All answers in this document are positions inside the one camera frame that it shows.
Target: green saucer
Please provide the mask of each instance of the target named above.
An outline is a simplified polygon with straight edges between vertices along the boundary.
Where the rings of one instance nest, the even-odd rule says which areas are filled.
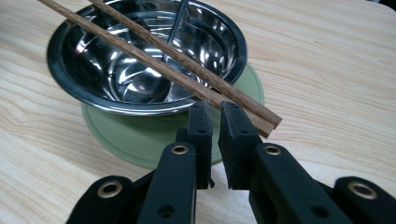
[[[241,77],[233,84],[248,96],[264,103],[262,84],[248,63]],[[189,112],[141,117],[111,114],[81,104],[84,119],[93,136],[115,156],[129,163],[155,169],[163,149],[175,142],[177,129],[187,128]],[[219,151],[220,112],[212,108],[212,162],[221,161]]]

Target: wooden chopstick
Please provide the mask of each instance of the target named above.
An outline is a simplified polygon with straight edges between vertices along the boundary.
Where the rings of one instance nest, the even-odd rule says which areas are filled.
[[[195,75],[202,78],[210,85],[212,85],[217,91],[224,94],[232,101],[244,107],[246,110],[251,111],[252,113],[258,115],[262,119],[267,120],[271,124],[276,127],[282,118],[267,109],[263,105],[260,105],[258,102],[247,96],[244,92],[238,90],[236,87],[231,85],[230,83],[224,81],[221,77],[213,74],[207,68],[202,67],[193,59],[189,58],[187,55],[180,53],[171,45],[161,40],[158,36],[153,35],[150,31],[146,30],[144,27],[140,26],[134,21],[131,21],[129,18],[118,12],[113,7],[107,5],[102,0],[89,0],[94,5],[102,9],[105,13],[116,19],[117,21],[123,23],[128,29],[132,30],[134,33],[142,37],[144,40],[147,40],[150,44],[155,46],[156,48],[162,50],[169,57],[178,61],[180,64],[185,66],[187,69],[192,71]]]
[[[50,7],[59,14],[65,16],[67,19],[79,25],[83,29],[86,29],[92,34],[104,39],[106,42],[122,50],[124,53],[128,54],[129,56],[136,58],[139,62],[144,63],[146,66],[162,74],[170,81],[173,81],[182,88],[184,88],[185,90],[190,91],[199,99],[207,100],[216,109],[220,109],[221,102],[227,101],[227,99],[224,96],[216,93],[215,91],[210,90],[209,88],[205,87],[204,85],[201,85],[196,81],[193,81],[191,78],[185,76],[183,73],[176,70],[175,68],[172,68],[166,63],[163,63],[162,61],[151,57],[151,55],[147,54],[142,49],[139,49],[127,43],[125,40],[123,40],[118,36],[112,35],[111,33],[102,29],[98,25],[90,21],[87,21],[85,18],[70,11],[69,9],[62,7],[61,5],[51,0],[38,0],[38,1],[46,5],[47,7]],[[251,122],[256,127],[258,133],[263,137],[268,137],[270,132],[274,129],[274,125],[272,125],[271,123],[269,123],[264,119],[259,118],[257,115],[249,111],[247,111],[247,116],[250,118]]]

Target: chopstick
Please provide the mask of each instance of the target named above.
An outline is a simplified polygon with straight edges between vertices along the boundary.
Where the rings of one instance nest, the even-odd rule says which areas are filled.
[[[220,109],[220,104],[223,101],[228,101],[224,96],[210,90],[209,88],[201,85],[200,83],[193,81],[191,78],[185,76],[180,71],[175,68],[170,67],[166,63],[151,57],[142,49],[139,49],[129,43],[127,43],[122,38],[112,35],[98,25],[86,20],[85,18],[79,16],[78,14],[70,11],[69,9],[51,1],[51,0],[38,0],[47,7],[53,9],[59,14],[65,16],[70,21],[79,25],[83,29],[91,32],[92,34],[104,39],[106,42],[112,44],[114,47],[122,50],[124,53],[131,57],[136,58],[139,62],[144,63],[146,66],[152,68],[156,72],[162,74],[164,77],[168,78],[170,81],[175,82],[187,91],[190,91],[196,97],[201,100],[207,100],[216,109]],[[267,120],[259,118],[257,115],[247,111],[247,116],[250,118],[252,124],[256,127],[258,133],[263,137],[268,137],[270,132],[274,129],[272,125]]]
[[[251,111],[262,119],[267,120],[274,128],[280,123],[282,118],[266,108],[263,105],[260,105],[258,102],[247,96],[244,92],[238,90],[236,87],[231,85],[230,83],[224,81],[221,77],[213,74],[207,68],[202,67],[197,64],[196,61],[188,57],[187,55],[180,53],[171,45],[167,44],[163,40],[161,40],[158,36],[153,35],[150,31],[146,30],[144,27],[140,26],[134,21],[131,21],[129,18],[118,12],[113,7],[107,5],[102,0],[89,0],[95,6],[102,9],[106,14],[110,15],[117,21],[123,23],[128,29],[135,32],[137,35],[142,37],[144,40],[148,41],[150,44],[155,46],[157,49],[160,49],[173,58],[184,67],[192,71],[195,75],[202,78],[206,82],[208,82],[211,86],[213,86],[217,91],[221,94],[224,94],[237,104],[244,107],[246,110]]]

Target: screw hole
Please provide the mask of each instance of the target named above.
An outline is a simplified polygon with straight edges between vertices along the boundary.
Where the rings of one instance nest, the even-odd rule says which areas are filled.
[[[117,180],[110,180],[102,184],[96,192],[101,198],[112,198],[119,194],[122,190],[122,184]]]
[[[373,200],[377,197],[375,190],[363,183],[352,181],[347,185],[347,187],[352,191],[352,193],[364,199]]]
[[[311,206],[311,212],[316,217],[321,217],[321,218],[328,218],[329,217],[329,212],[327,211],[327,209],[322,207],[322,206],[320,206],[320,205]]]
[[[175,208],[171,204],[164,204],[161,205],[158,210],[157,214],[161,218],[169,218],[175,213]]]
[[[176,147],[172,148],[172,152],[177,155],[185,154],[188,151],[189,151],[189,149],[185,146],[176,146]]]
[[[279,149],[279,148],[277,148],[277,147],[265,147],[264,148],[265,149],[265,152],[266,153],[268,153],[268,154],[270,154],[270,155],[273,155],[273,156],[277,156],[277,155],[279,155],[282,151]]]

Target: wooden table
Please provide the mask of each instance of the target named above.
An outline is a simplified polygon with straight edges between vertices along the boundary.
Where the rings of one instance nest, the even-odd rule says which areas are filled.
[[[327,185],[355,175],[396,196],[396,13],[363,0],[203,2],[246,36],[265,103],[283,118],[267,141]],[[0,6],[0,223],[65,222],[95,180],[149,172],[99,145],[80,102],[51,77],[47,44],[63,20],[37,1]],[[212,175],[197,222],[254,223],[248,193],[227,189],[222,163]]]

